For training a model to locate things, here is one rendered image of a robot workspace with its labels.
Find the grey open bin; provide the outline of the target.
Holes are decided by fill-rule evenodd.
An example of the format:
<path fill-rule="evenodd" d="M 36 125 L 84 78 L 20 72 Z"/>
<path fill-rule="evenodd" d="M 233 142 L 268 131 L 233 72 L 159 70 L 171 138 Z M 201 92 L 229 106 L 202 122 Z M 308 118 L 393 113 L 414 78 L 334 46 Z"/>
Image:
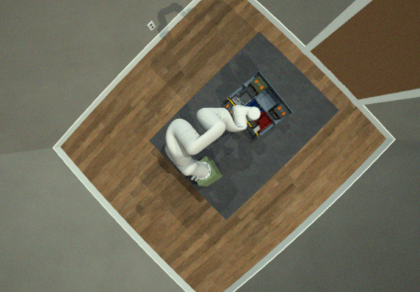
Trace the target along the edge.
<path fill-rule="evenodd" d="M 239 102 L 236 99 L 238 97 L 240 99 Z M 232 98 L 232 101 L 234 102 L 235 105 L 245 106 L 252 99 L 254 99 L 254 97 L 248 92 L 248 90 L 246 88 L 244 88 L 239 94 L 237 94 L 234 98 Z M 245 101 L 245 104 L 242 104 L 242 100 Z"/>

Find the red bin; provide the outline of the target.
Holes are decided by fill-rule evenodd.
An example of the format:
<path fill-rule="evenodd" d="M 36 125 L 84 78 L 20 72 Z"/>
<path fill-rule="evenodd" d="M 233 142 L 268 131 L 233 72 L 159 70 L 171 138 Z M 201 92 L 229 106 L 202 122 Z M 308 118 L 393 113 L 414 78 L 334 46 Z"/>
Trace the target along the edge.
<path fill-rule="evenodd" d="M 262 112 L 261 116 L 258 118 L 258 122 L 254 120 L 255 123 L 260 125 L 260 130 L 266 128 L 270 123 L 272 123 L 272 120 L 269 118 L 269 116 L 266 114 L 266 112 Z M 257 132 L 259 132 L 257 131 Z"/>

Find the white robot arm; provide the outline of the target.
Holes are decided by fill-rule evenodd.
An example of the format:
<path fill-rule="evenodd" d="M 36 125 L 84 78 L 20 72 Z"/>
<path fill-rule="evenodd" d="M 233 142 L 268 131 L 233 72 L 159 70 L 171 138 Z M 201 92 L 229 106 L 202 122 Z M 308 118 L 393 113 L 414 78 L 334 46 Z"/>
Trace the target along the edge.
<path fill-rule="evenodd" d="M 191 155 L 198 154 L 218 139 L 225 129 L 230 132 L 243 131 L 247 128 L 248 121 L 254 133 L 260 130 L 254 122 L 261 114 L 257 107 L 235 105 L 231 111 L 233 119 L 225 108 L 199 109 L 196 120 L 205 131 L 201 136 L 184 119 L 175 119 L 168 126 L 164 150 L 184 175 L 193 175 L 191 180 L 196 176 L 195 181 L 205 180 L 211 174 L 211 167 L 207 162 L 194 160 Z"/>

